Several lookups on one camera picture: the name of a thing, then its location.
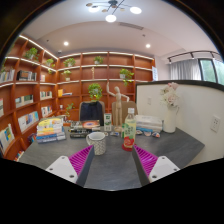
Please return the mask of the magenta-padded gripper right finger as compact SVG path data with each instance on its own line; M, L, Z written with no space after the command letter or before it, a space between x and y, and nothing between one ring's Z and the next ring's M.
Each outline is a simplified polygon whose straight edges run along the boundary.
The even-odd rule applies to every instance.
M137 145L133 147L132 155L142 186L179 171L166 156L157 157Z

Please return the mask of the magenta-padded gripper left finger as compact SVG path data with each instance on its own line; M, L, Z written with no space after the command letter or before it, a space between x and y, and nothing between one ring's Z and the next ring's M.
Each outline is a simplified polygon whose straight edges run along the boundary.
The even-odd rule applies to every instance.
M47 168L47 171L83 187L93 157L94 147L90 145L69 157L60 156Z

